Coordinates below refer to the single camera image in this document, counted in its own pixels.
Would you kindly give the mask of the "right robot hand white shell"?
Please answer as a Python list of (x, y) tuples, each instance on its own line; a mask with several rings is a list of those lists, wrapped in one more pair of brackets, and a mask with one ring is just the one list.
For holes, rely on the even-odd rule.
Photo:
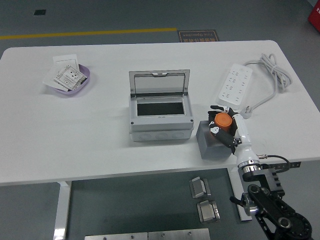
[[(210, 108), (212, 109), (208, 112), (212, 120), (208, 124), (210, 134), (231, 149), (232, 154), (236, 156), (237, 167), (244, 173), (260, 170), (261, 164), (257, 154), (252, 150), (250, 135), (243, 116), (224, 105), (212, 105)], [(231, 132), (222, 129), (214, 119), (218, 113), (225, 113), (231, 117)]]

